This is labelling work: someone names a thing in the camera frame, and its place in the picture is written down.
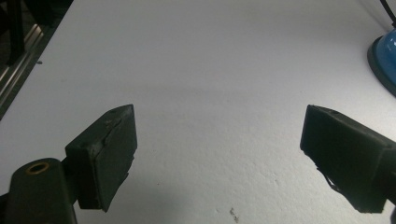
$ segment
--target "white table surface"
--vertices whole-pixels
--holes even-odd
[[[309,104],[396,140],[366,60],[390,24],[375,0],[75,0],[0,122],[1,193],[134,104],[130,176],[79,223],[389,223],[391,203],[360,214],[299,144]]]

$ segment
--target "white surface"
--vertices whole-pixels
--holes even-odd
[[[132,103],[130,176],[80,223],[389,223],[393,205],[360,214],[299,149],[308,104],[396,139],[365,56],[387,29],[379,1],[75,0],[0,123],[0,190]]]

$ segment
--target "screw hole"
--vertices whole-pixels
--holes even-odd
[[[38,162],[36,164],[31,165],[27,170],[26,174],[28,175],[38,175],[46,171],[50,165],[47,162]]]

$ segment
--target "blue object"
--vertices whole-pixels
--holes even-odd
[[[367,52],[375,76],[396,96],[396,29],[379,37]]]

